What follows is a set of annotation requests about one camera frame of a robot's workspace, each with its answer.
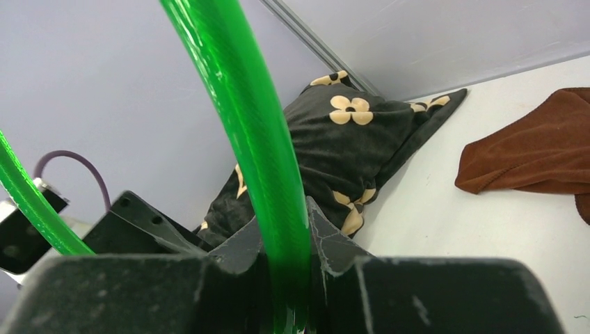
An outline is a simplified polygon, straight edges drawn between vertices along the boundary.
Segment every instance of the black pillow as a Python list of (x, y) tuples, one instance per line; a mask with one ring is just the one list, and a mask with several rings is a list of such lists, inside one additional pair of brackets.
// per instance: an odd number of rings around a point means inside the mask
[[(305, 194), (353, 236), (364, 205), (451, 116), (467, 90), (418, 102), (386, 101), (356, 90), (345, 71), (316, 79), (285, 108)], [(254, 210), (239, 166), (195, 231), (218, 246)]]

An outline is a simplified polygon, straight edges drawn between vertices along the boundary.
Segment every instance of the screw hole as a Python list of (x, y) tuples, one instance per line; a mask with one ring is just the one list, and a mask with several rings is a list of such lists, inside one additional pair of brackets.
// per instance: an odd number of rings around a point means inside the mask
[(6, 255), (8, 257), (16, 258), (20, 253), (20, 249), (17, 246), (10, 245), (10, 246), (4, 247), (2, 252), (4, 253), (4, 255)]
[(160, 216), (155, 216), (154, 218), (152, 218), (152, 224), (155, 224), (155, 225), (162, 224), (163, 221), (164, 220)]
[(128, 198), (122, 198), (121, 199), (121, 206), (122, 207), (128, 207), (129, 204), (131, 204), (131, 201)]
[(30, 236), (39, 235), (39, 232), (37, 231), (35, 226), (32, 225), (27, 226), (25, 232)]

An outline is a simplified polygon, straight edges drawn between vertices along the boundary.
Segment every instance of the white table surface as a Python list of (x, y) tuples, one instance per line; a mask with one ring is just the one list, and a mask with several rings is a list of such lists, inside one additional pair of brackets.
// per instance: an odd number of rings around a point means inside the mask
[(380, 256), (519, 260), (541, 281), (567, 333), (590, 333), (590, 226), (574, 197), (514, 190), (476, 196), (454, 186), (465, 145), (523, 117), (555, 90), (583, 86), (590, 86), (590, 56), (469, 87), (456, 113), (367, 207), (355, 241)]

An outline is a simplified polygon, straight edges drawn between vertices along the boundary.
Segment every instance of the black bracket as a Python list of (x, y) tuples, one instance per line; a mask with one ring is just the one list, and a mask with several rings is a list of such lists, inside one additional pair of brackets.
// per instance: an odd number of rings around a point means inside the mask
[[(374, 257), (311, 199), (308, 211), (309, 333), (563, 333), (538, 280), (518, 262)], [(121, 224), (120, 216), (113, 215), (113, 224)], [(123, 253), (126, 242), (135, 245), (129, 250), (148, 251), (149, 242), (140, 247), (129, 231), (119, 231), (88, 243), (103, 253)], [(140, 234), (151, 249), (162, 249)], [(32, 282), (0, 333), (272, 333), (256, 220), (208, 254), (62, 257)]]
[(84, 242), (96, 253), (204, 255), (212, 249), (131, 191), (121, 194)]
[[(49, 185), (36, 179), (37, 188), (56, 212), (67, 200)], [(16, 275), (26, 273), (51, 248), (12, 200), (0, 202), (0, 269)]]

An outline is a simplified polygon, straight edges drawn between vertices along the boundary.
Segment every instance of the green plastic hose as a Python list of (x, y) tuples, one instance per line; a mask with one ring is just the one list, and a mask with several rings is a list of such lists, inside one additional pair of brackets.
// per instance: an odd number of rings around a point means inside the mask
[(308, 315), (310, 232), (291, 137), (237, 0), (161, 0), (216, 107), (244, 174), (269, 260), (275, 333)]
[(24, 216), (59, 253), (90, 255), (92, 250), (61, 220), (26, 174), (0, 131), (0, 182)]

